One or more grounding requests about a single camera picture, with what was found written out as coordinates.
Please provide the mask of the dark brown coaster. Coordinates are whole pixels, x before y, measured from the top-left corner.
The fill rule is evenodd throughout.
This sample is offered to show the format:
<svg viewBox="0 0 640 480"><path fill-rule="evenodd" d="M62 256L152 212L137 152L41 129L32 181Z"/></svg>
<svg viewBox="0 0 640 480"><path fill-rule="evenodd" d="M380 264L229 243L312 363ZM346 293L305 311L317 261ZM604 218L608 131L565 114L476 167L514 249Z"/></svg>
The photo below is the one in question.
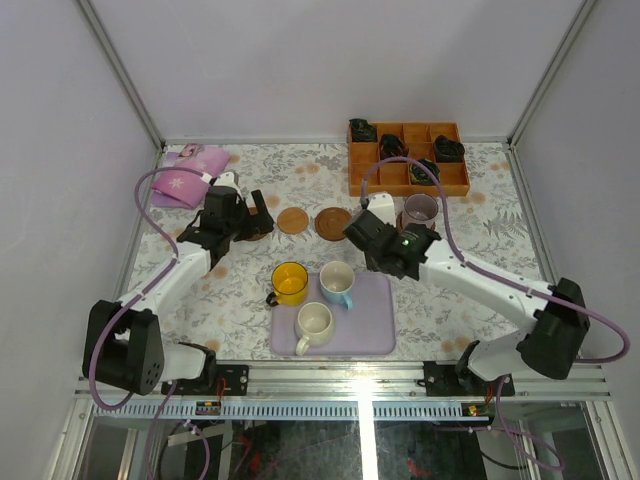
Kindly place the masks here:
<svg viewBox="0 0 640 480"><path fill-rule="evenodd" d="M262 215L256 207L249 207L239 237L245 241L256 241L263 236Z"/></svg>
<svg viewBox="0 0 640 480"><path fill-rule="evenodd" d="M435 222L427 225L425 224L430 230L435 231ZM398 214L397 218L396 218L396 229L398 231L402 231L404 229L404 224L403 224L403 215L402 213Z"/></svg>
<svg viewBox="0 0 640 480"><path fill-rule="evenodd" d="M327 241L341 241L345 238L343 230L351 219L352 215L343 208L323 209L315 218L316 233Z"/></svg>

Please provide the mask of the light wooden coaster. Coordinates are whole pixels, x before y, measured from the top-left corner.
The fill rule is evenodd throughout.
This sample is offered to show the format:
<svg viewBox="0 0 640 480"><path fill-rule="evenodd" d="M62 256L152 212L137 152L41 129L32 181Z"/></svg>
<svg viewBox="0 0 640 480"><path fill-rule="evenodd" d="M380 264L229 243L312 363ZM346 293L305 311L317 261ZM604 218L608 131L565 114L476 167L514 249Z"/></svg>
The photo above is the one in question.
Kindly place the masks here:
<svg viewBox="0 0 640 480"><path fill-rule="evenodd" d="M307 213L299 207L284 209L277 217L278 228L289 235L303 232L309 224Z"/></svg>

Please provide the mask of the purple mug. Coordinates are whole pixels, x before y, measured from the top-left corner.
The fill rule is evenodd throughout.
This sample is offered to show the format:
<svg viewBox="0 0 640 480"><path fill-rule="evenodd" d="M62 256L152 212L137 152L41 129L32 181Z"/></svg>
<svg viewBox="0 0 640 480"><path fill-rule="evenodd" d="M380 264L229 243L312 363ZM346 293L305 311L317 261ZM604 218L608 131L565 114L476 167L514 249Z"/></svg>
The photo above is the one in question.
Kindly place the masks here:
<svg viewBox="0 0 640 480"><path fill-rule="evenodd" d="M401 213L402 226L422 224L434 229L438 213L439 205L435 198L423 193L413 194L405 200Z"/></svg>

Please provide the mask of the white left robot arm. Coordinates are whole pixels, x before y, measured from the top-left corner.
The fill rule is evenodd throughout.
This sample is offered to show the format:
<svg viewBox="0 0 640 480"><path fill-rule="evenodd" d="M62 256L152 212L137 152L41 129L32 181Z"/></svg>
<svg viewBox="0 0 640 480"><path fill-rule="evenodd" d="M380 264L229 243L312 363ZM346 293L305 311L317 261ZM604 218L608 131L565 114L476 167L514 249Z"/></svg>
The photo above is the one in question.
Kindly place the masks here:
<svg viewBox="0 0 640 480"><path fill-rule="evenodd" d="M213 350L188 342L166 343L161 319L191 286L208 274L234 242L273 231L263 194L244 198L234 172L196 175L207 191L203 207L176 238L168 260L150 279L116 301L100 300L90 310L82 372L90 389L99 383L147 395L158 384L194 395L214 392L220 375Z"/></svg>

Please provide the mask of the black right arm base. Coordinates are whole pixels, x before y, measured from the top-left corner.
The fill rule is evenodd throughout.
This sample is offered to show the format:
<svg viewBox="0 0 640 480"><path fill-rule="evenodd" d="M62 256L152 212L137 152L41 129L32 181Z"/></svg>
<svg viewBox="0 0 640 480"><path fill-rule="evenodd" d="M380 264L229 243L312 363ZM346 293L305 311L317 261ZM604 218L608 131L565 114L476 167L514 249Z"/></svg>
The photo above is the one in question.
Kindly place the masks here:
<svg viewBox="0 0 640 480"><path fill-rule="evenodd" d="M496 394L500 379L481 379L466 367L451 362L425 361L422 377L415 381L429 397L486 397Z"/></svg>

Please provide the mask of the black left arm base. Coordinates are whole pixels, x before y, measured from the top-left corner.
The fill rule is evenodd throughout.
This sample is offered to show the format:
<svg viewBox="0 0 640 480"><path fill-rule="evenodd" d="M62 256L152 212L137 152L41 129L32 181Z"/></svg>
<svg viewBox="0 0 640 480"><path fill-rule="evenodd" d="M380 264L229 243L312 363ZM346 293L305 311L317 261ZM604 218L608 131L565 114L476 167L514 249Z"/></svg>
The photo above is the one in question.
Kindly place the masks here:
<svg viewBox="0 0 640 480"><path fill-rule="evenodd" d="M199 377L179 380L175 392L183 396L242 397L247 395L248 384L248 365L211 364Z"/></svg>

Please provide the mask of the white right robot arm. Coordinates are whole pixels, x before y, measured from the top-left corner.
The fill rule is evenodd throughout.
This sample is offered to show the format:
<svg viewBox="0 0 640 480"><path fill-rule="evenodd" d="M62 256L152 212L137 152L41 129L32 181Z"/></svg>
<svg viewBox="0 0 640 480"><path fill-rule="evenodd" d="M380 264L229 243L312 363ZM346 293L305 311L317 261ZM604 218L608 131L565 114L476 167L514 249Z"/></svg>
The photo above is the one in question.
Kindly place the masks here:
<svg viewBox="0 0 640 480"><path fill-rule="evenodd" d="M501 377L521 371L552 380L568 377L590 327L575 282L528 281L463 257L447 239L423 224L397 229L390 222L393 213L388 195L376 194L343 230L363 252L368 270L454 290L517 327L491 341L471 342L452 373L436 375L440 388L474 395Z"/></svg>

